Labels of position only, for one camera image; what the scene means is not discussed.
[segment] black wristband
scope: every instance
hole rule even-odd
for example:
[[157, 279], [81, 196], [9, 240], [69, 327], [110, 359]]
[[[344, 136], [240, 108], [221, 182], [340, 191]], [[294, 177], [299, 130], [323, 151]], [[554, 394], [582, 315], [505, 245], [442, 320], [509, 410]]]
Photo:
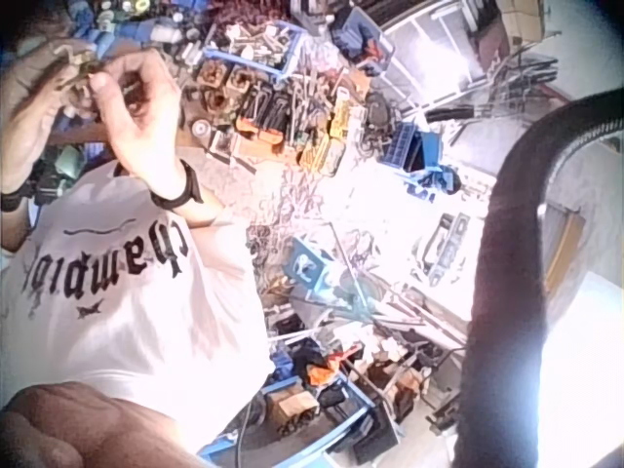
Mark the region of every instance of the black wristband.
[[174, 210], [182, 205], [186, 205], [191, 199], [197, 203], [204, 203], [195, 171], [193, 171], [193, 168], [186, 164], [186, 162], [182, 160], [180, 161], [184, 167], [184, 172], [186, 173], [186, 186], [184, 187], [182, 194], [174, 200], [167, 200], [166, 198], [151, 192], [152, 202], [154, 202], [154, 205], [162, 208], [163, 210]]
[[34, 195], [32, 185], [27, 179], [21, 187], [13, 193], [3, 193], [0, 197], [0, 210], [3, 213], [11, 213], [20, 207], [22, 198], [29, 198]]

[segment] white t-shirt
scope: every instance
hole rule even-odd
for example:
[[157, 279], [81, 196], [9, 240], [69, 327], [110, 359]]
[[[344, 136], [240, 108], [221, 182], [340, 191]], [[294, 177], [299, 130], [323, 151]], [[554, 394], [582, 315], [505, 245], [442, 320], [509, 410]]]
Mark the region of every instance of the white t-shirt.
[[0, 406], [74, 380], [209, 443], [272, 365], [245, 224], [189, 230], [144, 183], [85, 175], [43, 211], [2, 273]]

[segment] hardware parts pile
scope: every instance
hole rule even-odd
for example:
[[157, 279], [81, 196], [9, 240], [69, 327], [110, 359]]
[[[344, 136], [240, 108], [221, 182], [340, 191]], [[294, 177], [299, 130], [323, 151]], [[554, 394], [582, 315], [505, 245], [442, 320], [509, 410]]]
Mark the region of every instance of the hardware parts pile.
[[[269, 159], [334, 176], [347, 143], [361, 138], [371, 77], [394, 48], [361, 10], [319, 5], [68, 0], [73, 36], [96, 50], [88, 57], [55, 51], [81, 72], [53, 141], [93, 140], [87, 130], [98, 114], [87, 74], [120, 53], [151, 47], [182, 88], [178, 146], [201, 147], [252, 174], [253, 163]], [[124, 89], [129, 105], [140, 103], [138, 88]]]

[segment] person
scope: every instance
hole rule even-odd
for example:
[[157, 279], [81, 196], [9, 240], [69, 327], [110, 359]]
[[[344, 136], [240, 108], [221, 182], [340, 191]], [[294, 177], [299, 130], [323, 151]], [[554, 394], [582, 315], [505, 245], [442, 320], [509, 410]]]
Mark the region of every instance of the person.
[[[89, 77], [116, 161], [31, 230], [20, 190], [78, 73], [58, 46], [0, 90], [0, 465], [201, 466], [271, 372], [246, 226], [176, 156], [180, 89], [146, 50]], [[133, 113], [129, 73], [145, 94]]]

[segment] hand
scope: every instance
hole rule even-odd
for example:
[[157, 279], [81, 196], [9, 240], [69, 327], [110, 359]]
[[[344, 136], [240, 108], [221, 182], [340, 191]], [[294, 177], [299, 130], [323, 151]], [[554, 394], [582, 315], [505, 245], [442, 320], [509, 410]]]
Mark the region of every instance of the hand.
[[0, 155], [2, 192], [18, 190], [28, 179], [48, 141], [61, 107], [62, 89], [78, 74], [73, 65], [62, 66], [66, 56], [56, 56], [60, 45], [76, 53], [90, 45], [79, 40], [60, 40], [43, 45], [17, 61], [0, 83]]
[[[138, 73], [145, 102], [131, 114], [118, 82]], [[119, 162], [151, 191], [174, 199], [184, 190], [186, 175], [176, 157], [180, 89], [158, 52], [119, 57], [90, 79], [108, 140]]]

